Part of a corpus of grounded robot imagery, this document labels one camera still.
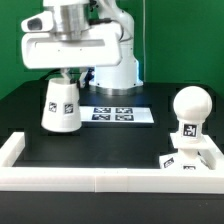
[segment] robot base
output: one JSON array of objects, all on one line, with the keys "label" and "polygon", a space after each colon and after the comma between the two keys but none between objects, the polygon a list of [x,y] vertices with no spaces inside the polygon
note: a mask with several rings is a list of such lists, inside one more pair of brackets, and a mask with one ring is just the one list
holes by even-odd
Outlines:
[{"label": "robot base", "polygon": [[112,96],[125,96],[125,95],[133,95],[135,93],[140,93],[143,90],[143,86],[135,86],[129,89],[109,89],[103,88],[99,86],[90,85],[89,86],[91,91],[99,92],[105,95],[112,95]]}]

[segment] white sphere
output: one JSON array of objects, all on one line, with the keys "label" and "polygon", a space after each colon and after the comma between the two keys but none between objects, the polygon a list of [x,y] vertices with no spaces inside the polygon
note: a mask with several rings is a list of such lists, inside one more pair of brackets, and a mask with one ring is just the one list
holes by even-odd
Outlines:
[{"label": "white sphere", "polygon": [[199,124],[203,123],[210,114],[212,100],[204,89],[190,86],[176,95],[173,107],[179,121]]}]

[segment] black table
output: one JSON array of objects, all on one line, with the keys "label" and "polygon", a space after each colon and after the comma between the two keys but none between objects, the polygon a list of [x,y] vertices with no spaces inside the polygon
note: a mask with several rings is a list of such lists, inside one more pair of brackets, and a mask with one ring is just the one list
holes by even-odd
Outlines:
[{"label": "black table", "polygon": [[[155,123],[83,122],[76,132],[58,134],[40,126],[47,82],[26,82],[0,101],[0,143],[14,131],[25,132],[18,167],[159,168],[159,155],[175,152],[172,102],[186,86],[145,83],[131,96],[82,89],[81,106],[149,107]],[[224,100],[199,86],[213,100],[203,133],[224,152]],[[1,223],[223,223],[223,208],[224,195],[0,192]]]}]

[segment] green wall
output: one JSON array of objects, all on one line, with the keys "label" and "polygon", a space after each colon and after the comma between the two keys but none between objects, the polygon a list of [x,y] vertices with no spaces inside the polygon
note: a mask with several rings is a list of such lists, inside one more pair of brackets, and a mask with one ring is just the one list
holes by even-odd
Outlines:
[{"label": "green wall", "polygon": [[[224,96],[224,1],[145,0],[144,74],[142,0],[118,0],[135,19],[135,56],[148,82],[208,84]],[[23,19],[42,11],[42,0],[0,3],[0,98],[43,70],[23,66],[20,42]]]}]

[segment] white plastic piece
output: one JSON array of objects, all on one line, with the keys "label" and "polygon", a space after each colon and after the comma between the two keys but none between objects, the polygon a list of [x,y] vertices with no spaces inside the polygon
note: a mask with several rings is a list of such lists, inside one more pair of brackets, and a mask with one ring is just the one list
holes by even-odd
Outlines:
[{"label": "white plastic piece", "polygon": [[14,132],[0,149],[0,167],[11,167],[24,147],[24,133]]},{"label": "white plastic piece", "polygon": [[95,192],[127,192],[127,169],[99,169],[95,176]]},{"label": "white plastic piece", "polygon": [[70,42],[55,41],[51,33],[28,33],[22,39],[24,64],[28,68],[117,65],[121,52],[115,26],[119,28],[115,24],[98,25],[83,31],[80,41]]},{"label": "white plastic piece", "polygon": [[0,190],[94,192],[93,169],[1,168]]},{"label": "white plastic piece", "polygon": [[43,5],[44,7],[49,6],[65,6],[65,5],[83,5],[88,4],[89,0],[44,0]]},{"label": "white plastic piece", "polygon": [[199,149],[200,155],[212,170],[224,170],[224,155],[208,135],[204,135],[204,138],[210,150]]},{"label": "white plastic piece", "polygon": [[54,132],[72,132],[81,127],[79,89],[64,78],[50,79],[41,125]]},{"label": "white plastic piece", "polygon": [[179,120],[178,133],[182,141],[199,142],[202,123],[212,109],[212,100],[209,94],[197,86],[186,87],[176,95],[173,108]]},{"label": "white plastic piece", "polygon": [[[40,19],[41,20],[41,23],[42,23],[42,29],[41,30],[30,30],[29,29],[28,22],[30,20],[33,20],[33,19]],[[44,11],[40,14],[37,14],[33,17],[30,17],[30,18],[24,20],[21,23],[21,27],[22,27],[23,32],[26,32],[26,33],[31,33],[31,32],[32,33],[37,33],[37,32],[39,33],[39,32],[51,31],[54,27],[52,12]]]},{"label": "white plastic piece", "polygon": [[[24,145],[24,133],[14,133],[1,148],[0,159],[10,160]],[[219,164],[216,170],[1,167],[0,191],[224,194],[223,156],[214,145],[208,155]]]}]

